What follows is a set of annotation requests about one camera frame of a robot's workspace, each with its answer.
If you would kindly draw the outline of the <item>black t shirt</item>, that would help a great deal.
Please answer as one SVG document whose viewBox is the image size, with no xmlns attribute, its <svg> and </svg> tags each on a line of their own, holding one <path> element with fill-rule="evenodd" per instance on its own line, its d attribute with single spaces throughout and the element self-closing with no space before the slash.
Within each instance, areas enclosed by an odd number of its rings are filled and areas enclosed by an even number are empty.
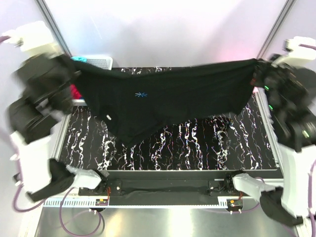
<svg viewBox="0 0 316 237">
<path fill-rule="evenodd" d="M 91 113 L 126 146 L 191 119 L 239 114 L 253 92 L 256 59 L 130 75 L 72 61 Z"/>
</svg>

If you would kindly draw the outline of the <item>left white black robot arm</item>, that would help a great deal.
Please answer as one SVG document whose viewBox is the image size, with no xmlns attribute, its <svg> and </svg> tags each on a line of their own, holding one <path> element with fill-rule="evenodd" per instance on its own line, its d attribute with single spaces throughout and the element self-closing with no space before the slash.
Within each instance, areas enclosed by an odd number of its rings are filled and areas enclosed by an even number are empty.
<svg viewBox="0 0 316 237">
<path fill-rule="evenodd" d="M 16 181 L 28 197 L 40 201 L 71 188 L 87 189 L 97 196 L 106 192 L 106 177 L 96 170 L 66 165 L 49 154 L 54 111 L 72 112 L 70 85 L 80 75 L 43 21 L 9 30 L 2 42 L 14 44 L 28 55 L 15 71 L 24 90 L 7 109 L 10 141 L 18 161 Z"/>
</svg>

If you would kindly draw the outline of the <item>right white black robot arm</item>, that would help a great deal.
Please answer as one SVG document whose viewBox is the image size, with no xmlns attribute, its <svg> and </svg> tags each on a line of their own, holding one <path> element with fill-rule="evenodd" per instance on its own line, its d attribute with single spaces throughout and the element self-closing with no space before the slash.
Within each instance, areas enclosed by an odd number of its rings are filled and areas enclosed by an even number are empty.
<svg viewBox="0 0 316 237">
<path fill-rule="evenodd" d="M 258 201 L 271 219 L 289 227 L 316 215 L 316 117 L 309 109 L 315 72 L 305 64 L 316 58 L 316 41 L 296 36 L 284 43 L 255 73 L 256 87 L 265 91 L 280 151 L 283 185 L 263 183 L 238 170 L 223 182 L 228 195 L 244 193 Z"/>
</svg>

